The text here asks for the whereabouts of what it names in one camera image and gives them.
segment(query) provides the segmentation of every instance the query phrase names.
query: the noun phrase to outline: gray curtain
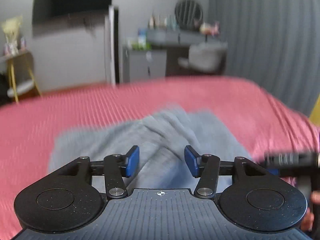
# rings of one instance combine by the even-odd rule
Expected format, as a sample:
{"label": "gray curtain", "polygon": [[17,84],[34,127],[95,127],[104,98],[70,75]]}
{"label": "gray curtain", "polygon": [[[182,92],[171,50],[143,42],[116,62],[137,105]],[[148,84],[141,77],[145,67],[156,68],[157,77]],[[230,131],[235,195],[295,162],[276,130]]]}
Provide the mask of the gray curtain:
{"label": "gray curtain", "polygon": [[228,41],[227,75],[309,115],[320,92],[320,0],[210,0]]}

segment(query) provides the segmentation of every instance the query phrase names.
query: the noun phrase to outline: gray blanket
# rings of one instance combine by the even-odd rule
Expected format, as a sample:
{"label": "gray blanket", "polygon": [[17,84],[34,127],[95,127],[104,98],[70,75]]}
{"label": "gray blanket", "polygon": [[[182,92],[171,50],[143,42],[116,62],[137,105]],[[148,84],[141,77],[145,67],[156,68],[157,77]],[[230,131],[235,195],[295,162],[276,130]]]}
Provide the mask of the gray blanket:
{"label": "gray blanket", "polygon": [[[199,154],[211,153],[224,161],[236,156],[250,158],[228,128],[209,111],[188,114],[180,108],[164,110],[142,120],[129,121],[103,129],[74,128],[55,141],[49,162],[52,172],[79,156],[91,161],[107,155],[126,154],[140,147],[140,164],[134,178],[124,179],[128,190],[134,188],[190,188],[194,179],[184,161],[184,148],[191,145]],[[105,192],[103,177],[93,177],[92,185]],[[220,177],[217,192],[231,185],[230,177]]]}

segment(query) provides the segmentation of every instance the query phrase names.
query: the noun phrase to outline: pink bedspread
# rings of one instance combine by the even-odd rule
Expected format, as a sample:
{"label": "pink bedspread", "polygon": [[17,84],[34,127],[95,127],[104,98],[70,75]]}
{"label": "pink bedspread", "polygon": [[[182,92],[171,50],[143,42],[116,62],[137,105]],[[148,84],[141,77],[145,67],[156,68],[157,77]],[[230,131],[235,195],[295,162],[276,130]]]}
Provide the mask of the pink bedspread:
{"label": "pink bedspread", "polygon": [[54,138],[60,132],[139,119],[177,104],[186,111],[210,109],[255,159],[266,151],[319,150],[319,128],[241,79],[174,78],[12,104],[0,109],[0,239],[10,239],[21,229],[14,198],[46,175]]}

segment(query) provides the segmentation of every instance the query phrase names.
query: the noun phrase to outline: small figurine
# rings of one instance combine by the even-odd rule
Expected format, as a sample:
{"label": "small figurine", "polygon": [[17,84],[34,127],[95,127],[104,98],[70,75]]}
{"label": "small figurine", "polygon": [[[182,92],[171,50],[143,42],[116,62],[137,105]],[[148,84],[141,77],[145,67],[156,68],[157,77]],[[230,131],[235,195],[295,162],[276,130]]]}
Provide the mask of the small figurine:
{"label": "small figurine", "polygon": [[220,34],[219,22],[215,22],[214,25],[204,23],[200,27],[200,32],[205,35],[216,36]]}

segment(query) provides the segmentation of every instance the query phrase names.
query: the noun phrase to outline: human hand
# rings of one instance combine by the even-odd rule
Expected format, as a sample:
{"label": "human hand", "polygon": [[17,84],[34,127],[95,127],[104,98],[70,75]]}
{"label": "human hand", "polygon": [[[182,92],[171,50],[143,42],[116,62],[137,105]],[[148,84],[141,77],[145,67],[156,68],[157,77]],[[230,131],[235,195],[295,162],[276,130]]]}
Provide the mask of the human hand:
{"label": "human hand", "polygon": [[[313,204],[320,205],[320,191],[315,191],[311,194],[311,201]],[[302,231],[311,231],[313,222],[315,220],[315,216],[312,212],[310,212],[310,208],[307,209],[307,213],[305,214],[302,223],[301,230]]]}

